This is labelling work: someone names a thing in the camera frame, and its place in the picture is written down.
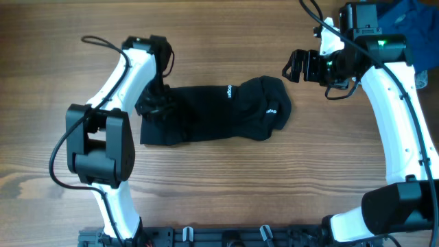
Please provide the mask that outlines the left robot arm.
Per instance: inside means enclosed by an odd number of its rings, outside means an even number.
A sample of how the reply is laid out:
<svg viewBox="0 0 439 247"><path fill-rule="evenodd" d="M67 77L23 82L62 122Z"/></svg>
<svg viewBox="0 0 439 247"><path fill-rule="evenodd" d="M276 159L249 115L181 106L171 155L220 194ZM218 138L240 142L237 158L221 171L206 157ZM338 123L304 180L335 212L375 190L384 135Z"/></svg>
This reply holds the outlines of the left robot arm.
<svg viewBox="0 0 439 247"><path fill-rule="evenodd" d="M96 36L84 36L82 42L114 49L120 60L94 97L68 108L61 139L67 166L80 179L77 188L91 191L99 205L104 227L98 244L146 246L128 183L135 161L130 115L137 111L156 120L175 109L163 82L174 65L174 51L163 36L129 36L120 47Z"/></svg>

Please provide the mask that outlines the black polo shirt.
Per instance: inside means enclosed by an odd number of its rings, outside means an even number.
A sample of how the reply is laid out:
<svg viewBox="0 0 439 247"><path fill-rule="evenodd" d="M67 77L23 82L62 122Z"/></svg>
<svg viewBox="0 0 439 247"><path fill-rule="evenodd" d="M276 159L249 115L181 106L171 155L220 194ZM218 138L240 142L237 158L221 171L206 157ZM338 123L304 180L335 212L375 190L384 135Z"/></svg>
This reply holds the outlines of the black polo shirt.
<svg viewBox="0 0 439 247"><path fill-rule="evenodd" d="M283 81L270 76L253 78L239 86L171 88L177 108L165 120L142 117L143 145L176 145L243 137L269 139L282 130L292 111Z"/></svg>

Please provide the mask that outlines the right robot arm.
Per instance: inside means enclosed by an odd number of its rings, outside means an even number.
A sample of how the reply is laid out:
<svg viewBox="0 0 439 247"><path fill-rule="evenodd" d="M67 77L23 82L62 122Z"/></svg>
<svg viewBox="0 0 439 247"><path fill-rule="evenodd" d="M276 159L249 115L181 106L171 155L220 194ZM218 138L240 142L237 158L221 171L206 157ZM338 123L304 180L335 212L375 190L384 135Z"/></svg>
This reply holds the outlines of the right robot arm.
<svg viewBox="0 0 439 247"><path fill-rule="evenodd" d="M343 246L393 233L431 231L438 242L438 153L423 117L406 37L337 38L335 49L292 52L282 74L292 82L345 89L354 79L366 93L383 144L386 186L320 226L324 246Z"/></svg>

